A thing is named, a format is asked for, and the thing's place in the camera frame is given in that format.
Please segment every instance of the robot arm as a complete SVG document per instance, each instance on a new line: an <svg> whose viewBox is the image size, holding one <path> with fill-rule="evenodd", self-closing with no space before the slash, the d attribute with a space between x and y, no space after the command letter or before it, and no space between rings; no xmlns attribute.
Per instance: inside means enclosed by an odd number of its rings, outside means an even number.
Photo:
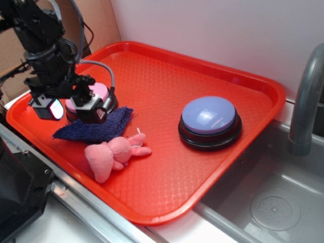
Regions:
<svg viewBox="0 0 324 243"><path fill-rule="evenodd" d="M25 49L24 58L34 69L36 76L24 83L31 90L29 105L38 116L60 119L63 109L57 109L58 99L72 98L83 122L103 123L109 104L92 94L93 78L75 73L74 48L63 38L65 31L55 12L41 10L34 0L0 0L0 15L0 33L14 29Z"/></svg>

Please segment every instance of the blue button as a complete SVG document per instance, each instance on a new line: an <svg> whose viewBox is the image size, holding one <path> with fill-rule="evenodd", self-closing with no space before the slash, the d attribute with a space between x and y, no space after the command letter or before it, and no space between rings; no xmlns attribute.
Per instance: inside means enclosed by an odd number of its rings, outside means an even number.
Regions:
<svg viewBox="0 0 324 243"><path fill-rule="evenodd" d="M197 134L224 132L235 120L235 108L228 100L207 96L188 103L182 112L185 127Z"/></svg>

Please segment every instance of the stuffed toy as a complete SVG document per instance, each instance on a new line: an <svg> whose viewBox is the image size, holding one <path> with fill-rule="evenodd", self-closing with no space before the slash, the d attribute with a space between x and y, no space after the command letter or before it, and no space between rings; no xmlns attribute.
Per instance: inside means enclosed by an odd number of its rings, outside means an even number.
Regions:
<svg viewBox="0 0 324 243"><path fill-rule="evenodd" d="M151 154L150 148L141 147L144 139L145 134L139 133L129 139L116 137L109 142L87 146L85 154L95 174L95 180L98 183L104 183L111 171L122 170L131 156Z"/></svg>

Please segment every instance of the sink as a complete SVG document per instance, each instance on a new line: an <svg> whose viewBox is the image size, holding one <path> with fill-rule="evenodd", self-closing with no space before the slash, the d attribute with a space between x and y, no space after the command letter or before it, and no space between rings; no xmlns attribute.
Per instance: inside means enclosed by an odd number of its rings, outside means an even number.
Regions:
<svg viewBox="0 0 324 243"><path fill-rule="evenodd" d="M288 133L274 120L194 210L238 242L323 242L324 140L297 157Z"/></svg>

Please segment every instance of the navy towel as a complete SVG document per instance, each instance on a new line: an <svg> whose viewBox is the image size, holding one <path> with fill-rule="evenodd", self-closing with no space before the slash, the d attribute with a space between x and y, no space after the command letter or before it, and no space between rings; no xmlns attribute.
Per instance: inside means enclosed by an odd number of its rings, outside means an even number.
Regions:
<svg viewBox="0 0 324 243"><path fill-rule="evenodd" d="M53 138L84 141L88 144L108 142L119 137L131 120L133 109L126 106L110 113L103 124L86 124L81 120L66 125L53 134Z"/></svg>

